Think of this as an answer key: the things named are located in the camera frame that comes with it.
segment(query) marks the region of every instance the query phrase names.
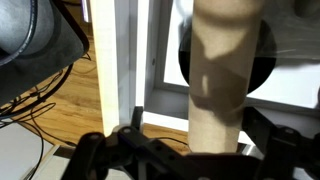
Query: wooden floor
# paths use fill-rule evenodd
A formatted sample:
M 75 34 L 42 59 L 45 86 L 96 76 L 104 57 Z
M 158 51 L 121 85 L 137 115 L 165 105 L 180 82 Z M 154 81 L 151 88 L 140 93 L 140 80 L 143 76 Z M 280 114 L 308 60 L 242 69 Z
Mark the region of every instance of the wooden floor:
M 85 133 L 102 132 L 103 125 L 92 28 L 90 24 L 82 21 L 79 7 L 68 7 L 68 9 L 88 36 L 90 41 L 88 53 L 92 61 L 80 59 L 74 64 L 74 69 L 62 88 L 39 107 L 48 103 L 56 103 L 56 106 L 36 120 L 48 133 L 77 143 Z M 187 141 L 186 132 L 148 124 L 144 125 L 144 134 L 148 137 L 171 137 L 183 142 Z M 63 144 L 47 135 L 44 137 L 53 144 Z M 189 152 L 188 147 L 181 143 L 171 140 L 164 140 L 164 142 L 182 154 Z

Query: cardboard tube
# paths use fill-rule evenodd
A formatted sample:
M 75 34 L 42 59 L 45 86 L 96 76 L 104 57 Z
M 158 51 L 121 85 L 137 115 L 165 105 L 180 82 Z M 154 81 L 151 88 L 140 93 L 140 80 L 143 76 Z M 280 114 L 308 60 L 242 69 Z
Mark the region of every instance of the cardboard tube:
M 189 145 L 235 152 L 264 0 L 196 0 L 192 20 Z

